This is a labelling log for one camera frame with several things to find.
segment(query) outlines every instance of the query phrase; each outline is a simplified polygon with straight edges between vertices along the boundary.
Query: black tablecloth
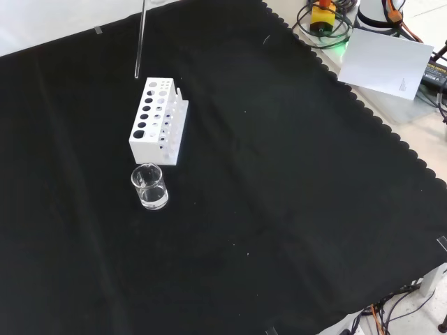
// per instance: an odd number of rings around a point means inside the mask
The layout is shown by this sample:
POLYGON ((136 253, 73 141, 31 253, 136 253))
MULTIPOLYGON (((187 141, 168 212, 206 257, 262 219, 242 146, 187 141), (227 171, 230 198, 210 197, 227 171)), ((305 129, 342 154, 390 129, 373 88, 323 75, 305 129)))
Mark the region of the black tablecloth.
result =
POLYGON ((259 1, 182 1, 0 59, 4 334, 316 334, 444 260, 447 192, 259 1), (190 100, 168 206, 128 144, 190 100))

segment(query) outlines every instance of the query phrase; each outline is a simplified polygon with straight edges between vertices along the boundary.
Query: cable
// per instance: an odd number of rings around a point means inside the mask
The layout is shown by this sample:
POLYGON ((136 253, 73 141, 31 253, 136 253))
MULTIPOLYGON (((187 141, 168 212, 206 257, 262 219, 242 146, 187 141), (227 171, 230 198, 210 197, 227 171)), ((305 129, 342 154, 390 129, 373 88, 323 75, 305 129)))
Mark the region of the cable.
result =
POLYGON ((438 99, 437 99, 437 105, 439 108, 439 112, 441 113, 442 117, 444 118, 443 122, 445 124, 447 124, 447 110, 442 108, 441 103, 442 103, 442 99, 444 97, 444 89, 446 88, 446 84, 447 84, 447 79, 444 80, 444 83, 439 88, 438 99))
POLYGON ((353 24, 350 21, 350 19, 346 16, 346 13, 348 11, 348 8, 352 8, 353 7, 352 6, 353 3, 354 3, 354 6, 356 5, 357 0, 340 0, 340 1, 333 1, 332 3, 335 5, 337 10, 332 10, 332 9, 330 9, 328 7, 323 7, 323 6, 320 6, 319 4, 311 3, 310 1, 308 1, 308 3, 305 6, 303 6, 300 9, 300 11, 298 12, 298 14, 297 14, 296 23, 292 27, 292 35, 293 35, 293 37, 296 40, 299 40, 299 38, 297 38, 295 36, 295 34, 294 34, 295 28, 297 26, 299 26, 301 31, 305 32, 306 34, 308 34, 310 36, 315 36, 315 37, 318 37, 318 38, 322 38, 322 37, 326 37, 326 38, 343 38, 342 40, 339 40, 338 42, 331 43, 331 44, 328 44, 328 45, 310 45, 310 44, 305 43, 305 45, 308 45, 308 46, 310 46, 310 47, 312 47, 314 49, 329 49, 331 47, 336 47, 338 45, 341 45, 341 44, 347 42, 349 40, 349 37, 350 37, 349 31, 353 30, 354 27, 353 27, 353 24), (329 31, 329 32, 320 33, 320 32, 313 32, 313 31, 309 31, 309 30, 305 29, 301 25, 301 21, 302 21, 302 19, 306 15, 308 15, 310 12, 312 12, 312 8, 313 7, 318 7, 320 9, 327 10, 327 11, 335 14, 335 17, 337 18, 337 20, 340 21, 340 23, 332 31, 329 31), (300 16, 301 13, 305 9, 307 9, 307 11, 302 16, 300 16), (341 33, 335 34, 335 32, 338 31, 338 29, 340 29, 343 25, 344 25, 344 31, 341 32, 341 33))
POLYGON ((405 3, 406 3, 406 0, 404 0, 404 2, 402 2, 402 5, 400 5, 400 7, 399 7, 399 9, 398 9, 399 12, 401 11, 402 7, 404 7, 404 4, 405 4, 405 3))
POLYGON ((380 334, 381 334, 381 335, 385 335, 385 334, 383 333, 383 330, 382 330, 382 325, 380 325, 380 324, 379 324, 379 321, 377 320, 376 312, 374 311, 374 305, 371 305, 371 312, 372 312, 372 316, 374 317, 374 321, 376 321, 376 326, 377 326, 378 329, 380 330, 380 334))
POLYGON ((397 319, 400 319, 400 318, 403 318, 404 316, 408 316, 408 315, 410 315, 410 314, 416 313, 416 312, 419 311, 422 307, 424 307, 424 305, 425 305, 426 303, 428 303, 428 301, 429 301, 431 298, 433 298, 435 292, 436 292, 436 289, 433 291, 432 295, 430 295, 429 298, 428 298, 427 300, 425 300, 424 303, 423 303, 422 305, 420 305, 417 309, 415 309, 414 311, 412 311, 412 312, 410 312, 410 313, 407 313, 407 314, 398 316, 397 318, 391 319, 390 322, 391 322, 391 321, 394 321, 394 320, 397 320, 397 319))
POLYGON ((397 302, 393 305, 393 307, 391 308, 388 317, 386 319, 386 324, 385 324, 385 332, 388 331, 388 326, 390 324, 390 318, 391 318, 391 313, 394 311, 394 308, 396 308, 397 304, 400 303, 405 297, 409 296, 411 293, 413 293, 414 291, 408 292, 406 293, 403 297, 400 297, 399 300, 397 300, 397 302))
POLYGON ((362 317, 362 313, 357 315, 357 317, 352 322, 351 335, 354 335, 356 333, 358 325, 360 324, 361 317, 362 317))
POLYGON ((447 61, 447 58, 441 56, 440 54, 438 54, 437 52, 432 52, 432 54, 438 56, 440 59, 443 59, 444 61, 447 61))

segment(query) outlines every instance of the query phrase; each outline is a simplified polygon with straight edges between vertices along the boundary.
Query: glass beaker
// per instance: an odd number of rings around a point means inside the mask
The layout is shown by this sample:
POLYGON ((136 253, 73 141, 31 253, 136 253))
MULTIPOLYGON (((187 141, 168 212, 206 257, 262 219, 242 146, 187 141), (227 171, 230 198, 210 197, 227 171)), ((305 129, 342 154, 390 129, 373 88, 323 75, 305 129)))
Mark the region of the glass beaker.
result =
POLYGON ((159 166, 152 163, 140 165, 132 172, 131 181, 145 208, 157 210, 168 202, 168 190, 159 166))

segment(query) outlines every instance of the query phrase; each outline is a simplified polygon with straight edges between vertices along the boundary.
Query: yellow device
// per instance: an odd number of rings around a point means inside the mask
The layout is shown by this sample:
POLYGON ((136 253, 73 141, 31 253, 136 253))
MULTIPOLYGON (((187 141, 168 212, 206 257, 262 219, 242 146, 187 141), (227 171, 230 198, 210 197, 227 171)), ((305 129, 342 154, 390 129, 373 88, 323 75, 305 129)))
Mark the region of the yellow device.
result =
MULTIPOLYGON (((327 0, 320 0, 316 5, 327 7, 335 12, 337 9, 335 5, 327 0)), ((321 9, 319 7, 312 7, 312 15, 310 19, 310 31, 324 32, 332 31, 334 29, 335 14, 329 10, 321 9)))

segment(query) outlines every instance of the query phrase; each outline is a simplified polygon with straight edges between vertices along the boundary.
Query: paper sheet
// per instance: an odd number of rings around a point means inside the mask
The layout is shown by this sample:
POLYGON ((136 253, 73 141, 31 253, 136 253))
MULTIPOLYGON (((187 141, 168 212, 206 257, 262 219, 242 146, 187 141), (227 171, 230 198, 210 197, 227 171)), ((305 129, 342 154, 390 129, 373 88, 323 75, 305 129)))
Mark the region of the paper sheet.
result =
POLYGON ((354 29, 339 81, 413 100, 433 47, 354 29))

